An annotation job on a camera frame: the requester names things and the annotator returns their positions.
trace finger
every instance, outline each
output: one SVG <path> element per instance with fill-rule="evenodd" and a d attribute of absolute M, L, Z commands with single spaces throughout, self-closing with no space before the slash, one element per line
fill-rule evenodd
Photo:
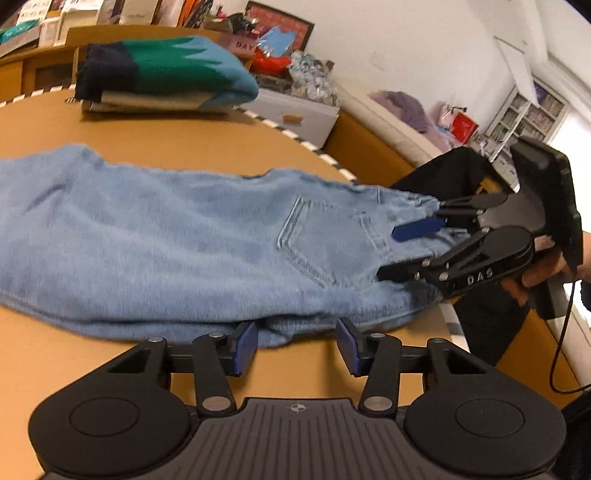
<path fill-rule="evenodd" d="M 544 280 L 548 280 L 566 267 L 566 262 L 560 251 L 548 254 L 528 268 L 521 277 L 521 283 L 526 288 L 534 287 Z"/>
<path fill-rule="evenodd" d="M 517 280 L 504 278 L 501 280 L 501 287 L 517 301 L 520 307 L 527 303 L 528 293 L 521 287 Z"/>

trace red bag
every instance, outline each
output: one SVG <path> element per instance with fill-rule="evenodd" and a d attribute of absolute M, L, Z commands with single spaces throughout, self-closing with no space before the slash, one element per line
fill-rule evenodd
<path fill-rule="evenodd" d="M 251 71 L 278 77 L 291 63 L 289 57 L 265 57 L 260 48 L 255 50 L 252 57 Z"/>

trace purple cloth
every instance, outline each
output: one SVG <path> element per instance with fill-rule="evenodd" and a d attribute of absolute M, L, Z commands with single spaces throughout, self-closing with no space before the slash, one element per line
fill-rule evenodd
<path fill-rule="evenodd" d="M 402 121 L 419 133 L 429 130 L 429 122 L 421 102 L 404 92 L 386 92 L 388 100 L 402 109 Z"/>
<path fill-rule="evenodd" d="M 421 125 L 423 125 L 423 124 L 426 125 L 426 128 L 423 131 L 415 128 L 414 125 L 409 124 L 405 120 L 405 118 L 408 118 L 408 116 L 409 116 L 409 115 L 407 115 L 408 112 L 405 113 L 404 107 L 394 103 L 394 101 L 392 100 L 391 96 L 396 95 L 397 97 L 400 97 L 397 95 L 399 93 L 402 93 L 402 95 L 405 98 L 411 98 L 420 107 L 420 111 L 423 113 L 423 121 L 421 121 Z M 404 92 L 386 92 L 384 90 L 380 90 L 379 92 L 371 93 L 369 95 L 369 98 L 371 98 L 375 102 L 378 102 L 381 106 L 383 106 L 386 110 L 388 110 L 388 112 L 393 114 L 396 118 L 399 118 L 400 120 L 402 120 L 409 127 L 412 127 L 415 130 L 417 130 L 419 133 L 421 133 L 427 140 L 429 140 L 433 145 L 435 145 L 443 153 L 448 152 L 452 149 L 452 146 L 450 145 L 449 140 L 437 130 L 437 125 L 435 125 L 435 122 L 425 114 L 425 111 L 424 111 L 423 107 L 421 106 L 421 103 L 417 99 L 411 97 L 410 95 L 408 95 Z M 408 102 L 408 104 L 407 104 L 407 108 L 411 108 L 413 110 L 413 113 L 410 116 L 414 116 L 417 113 L 417 111 L 414 109 L 414 107 L 412 105 L 413 105 L 413 102 Z"/>

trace bookshelf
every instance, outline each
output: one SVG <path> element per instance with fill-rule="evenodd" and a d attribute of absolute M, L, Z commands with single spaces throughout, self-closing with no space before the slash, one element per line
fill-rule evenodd
<path fill-rule="evenodd" d="M 515 87 L 485 132 L 485 155 L 513 188 L 518 182 L 510 146 L 524 136 L 549 143 L 570 109 L 568 102 L 541 80 L 534 78 L 534 86 L 539 107 L 521 96 Z"/>

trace plastic bag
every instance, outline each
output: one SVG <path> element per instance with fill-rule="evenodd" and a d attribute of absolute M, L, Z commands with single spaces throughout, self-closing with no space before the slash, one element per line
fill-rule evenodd
<path fill-rule="evenodd" d="M 25 20 L 14 27 L 10 27 L 2 34 L 2 36 L 0 36 L 0 44 L 7 42 L 21 33 L 25 33 L 27 30 L 37 26 L 38 23 L 39 20 Z"/>
<path fill-rule="evenodd" d="M 277 77 L 283 72 L 291 63 L 289 57 L 267 57 L 257 48 L 255 54 L 252 56 L 253 73 L 263 73 Z"/>

